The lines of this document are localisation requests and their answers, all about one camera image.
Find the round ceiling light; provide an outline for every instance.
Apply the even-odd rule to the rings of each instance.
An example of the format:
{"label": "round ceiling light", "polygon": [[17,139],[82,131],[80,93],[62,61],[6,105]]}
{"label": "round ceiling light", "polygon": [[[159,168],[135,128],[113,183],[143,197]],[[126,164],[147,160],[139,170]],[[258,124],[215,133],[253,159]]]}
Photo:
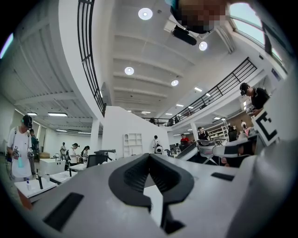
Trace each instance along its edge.
{"label": "round ceiling light", "polygon": [[172,86],[177,86],[179,84],[179,81],[178,80],[173,80],[172,82],[171,82],[171,85]]}
{"label": "round ceiling light", "polygon": [[205,42],[205,41],[202,41],[201,43],[200,43],[200,45],[199,45],[199,49],[201,50],[201,51],[204,51],[204,50],[206,50],[207,49],[207,43]]}
{"label": "round ceiling light", "polygon": [[132,67],[126,67],[124,72],[127,74],[127,75],[132,75],[134,74],[134,69]]}
{"label": "round ceiling light", "polygon": [[149,8],[142,8],[139,11],[139,18],[142,20],[149,20],[153,16],[152,11]]}

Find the white table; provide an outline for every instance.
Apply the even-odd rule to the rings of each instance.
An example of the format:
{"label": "white table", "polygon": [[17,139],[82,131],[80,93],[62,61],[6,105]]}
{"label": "white table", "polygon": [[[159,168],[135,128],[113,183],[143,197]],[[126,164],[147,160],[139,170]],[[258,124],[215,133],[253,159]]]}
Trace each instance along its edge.
{"label": "white table", "polygon": [[83,171],[87,168],[87,166],[85,164],[78,164],[78,165],[70,166],[69,168],[71,168],[74,171]]}
{"label": "white table", "polygon": [[41,159],[40,174],[56,174],[64,171],[65,160],[61,159]]}
{"label": "white table", "polygon": [[75,176],[77,172],[72,171],[71,176],[69,175],[69,171],[63,171],[61,173],[56,173],[50,175],[50,181],[59,184],[65,183],[70,180],[73,176]]}
{"label": "white table", "polygon": [[47,182],[45,178],[41,178],[42,187],[40,188],[39,181],[37,179],[30,180],[31,190],[27,189],[27,182],[16,182],[14,185],[17,187],[20,200],[24,207],[29,210],[32,209],[32,203],[44,197],[53,188],[57,186],[56,183]]}

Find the railing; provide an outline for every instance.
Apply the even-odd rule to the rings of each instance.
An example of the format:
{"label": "railing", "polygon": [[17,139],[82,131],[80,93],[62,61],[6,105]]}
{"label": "railing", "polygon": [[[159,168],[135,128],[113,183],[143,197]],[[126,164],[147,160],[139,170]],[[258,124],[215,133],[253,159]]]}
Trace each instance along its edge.
{"label": "railing", "polygon": [[78,5],[78,39],[81,61],[92,95],[102,112],[105,114],[106,104],[103,103],[98,86],[92,54],[92,15],[95,0],[79,0]]}
{"label": "railing", "polygon": [[172,126],[175,122],[171,122],[168,118],[146,118],[143,117],[146,121],[156,125],[156,126]]}
{"label": "railing", "polygon": [[240,85],[240,83],[250,76],[257,67],[247,57],[236,69],[234,69],[227,77],[220,81],[215,87],[210,89],[202,97],[194,101],[192,104],[184,108],[177,113],[171,119],[182,121],[192,114],[202,110],[206,106],[215,102],[234,87]]}

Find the fluorescent light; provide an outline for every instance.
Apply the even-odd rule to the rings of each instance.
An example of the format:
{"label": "fluorescent light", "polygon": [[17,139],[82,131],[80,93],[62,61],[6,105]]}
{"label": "fluorescent light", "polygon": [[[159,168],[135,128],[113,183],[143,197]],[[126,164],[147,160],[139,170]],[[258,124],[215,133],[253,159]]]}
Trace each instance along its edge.
{"label": "fluorescent light", "polygon": [[53,117],[67,117],[67,114],[63,112],[48,112],[47,114]]}
{"label": "fluorescent light", "polygon": [[195,89],[196,89],[197,91],[199,91],[199,92],[202,91],[202,89],[200,89],[200,88],[198,88],[198,87],[195,87]]}
{"label": "fluorescent light", "polygon": [[200,49],[201,51],[204,51],[204,50],[207,49],[207,46],[208,46],[208,44],[207,44],[205,41],[202,41],[202,42],[200,43],[200,45],[199,45],[199,49]]}
{"label": "fluorescent light", "polygon": [[4,46],[3,46],[2,50],[1,50],[1,52],[0,52],[0,59],[3,58],[3,56],[4,56],[5,52],[6,52],[6,50],[8,49],[8,47],[9,47],[9,45],[11,44],[11,42],[13,41],[13,39],[14,39],[14,34],[11,33],[11,34],[9,35],[8,39],[6,40],[6,42],[5,42],[5,44],[4,44]]}
{"label": "fluorescent light", "polygon": [[127,75],[132,75],[134,74],[135,70],[132,68],[132,67],[126,67],[124,69],[124,72],[127,74]]}
{"label": "fluorescent light", "polygon": [[19,114],[25,116],[23,113],[21,113],[20,111],[18,111],[17,109],[15,109]]}
{"label": "fluorescent light", "polygon": [[177,86],[179,84],[179,81],[178,80],[173,80],[172,82],[171,82],[171,85],[172,86]]}
{"label": "fluorescent light", "polygon": [[138,15],[142,20],[149,20],[153,16],[153,12],[149,8],[142,8]]}

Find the black metal railing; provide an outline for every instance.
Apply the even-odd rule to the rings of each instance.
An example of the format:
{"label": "black metal railing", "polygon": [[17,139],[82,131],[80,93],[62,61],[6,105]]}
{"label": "black metal railing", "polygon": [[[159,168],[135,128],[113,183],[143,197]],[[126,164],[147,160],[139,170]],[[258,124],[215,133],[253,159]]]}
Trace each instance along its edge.
{"label": "black metal railing", "polygon": [[171,121],[169,118],[147,118],[143,117],[146,121],[156,125],[156,126],[172,126],[175,122]]}
{"label": "black metal railing", "polygon": [[250,76],[257,67],[247,57],[236,69],[234,69],[227,77],[220,81],[216,86],[210,89],[202,97],[188,105],[182,111],[177,113],[171,119],[182,121],[192,114],[202,110],[211,103],[215,102],[234,87],[239,85],[243,80]]}
{"label": "black metal railing", "polygon": [[92,95],[102,112],[105,114],[106,104],[103,103],[98,86],[92,54],[92,15],[95,0],[79,0],[78,4],[78,39],[81,61]]}

